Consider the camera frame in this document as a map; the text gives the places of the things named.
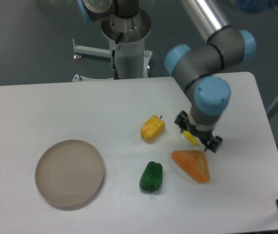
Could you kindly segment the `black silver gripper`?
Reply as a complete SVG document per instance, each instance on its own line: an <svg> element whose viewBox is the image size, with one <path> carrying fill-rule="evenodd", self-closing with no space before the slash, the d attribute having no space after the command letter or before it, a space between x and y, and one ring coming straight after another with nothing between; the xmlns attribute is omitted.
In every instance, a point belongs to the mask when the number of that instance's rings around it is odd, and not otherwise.
<svg viewBox="0 0 278 234"><path fill-rule="evenodd" d="M220 136L213 136L212 132L216 126L216 123L201 124L194 119L189 119L188 114L182 110L174 120L174 123L179 127L180 133L189 131L192 135L197 137L204 145L204 151L211 151L216 153L219 146L223 142L223 138Z"/></svg>

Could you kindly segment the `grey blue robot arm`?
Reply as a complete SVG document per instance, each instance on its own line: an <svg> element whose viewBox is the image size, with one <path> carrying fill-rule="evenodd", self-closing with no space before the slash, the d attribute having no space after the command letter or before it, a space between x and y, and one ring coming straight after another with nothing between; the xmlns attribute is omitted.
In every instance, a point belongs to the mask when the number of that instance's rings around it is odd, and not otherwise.
<svg viewBox="0 0 278 234"><path fill-rule="evenodd" d="M101 22L109 41L113 79L147 76L145 39L151 19L136 0L80 0L84 20ZM222 138L213 130L231 96L229 84L216 74L252 58L256 52L253 35L236 30L214 0L184 0L183 8L206 44L192 50L186 44L172 48L165 67L191 102L190 113L180 112L175 124L189 131L207 150L217 151Z"/></svg>

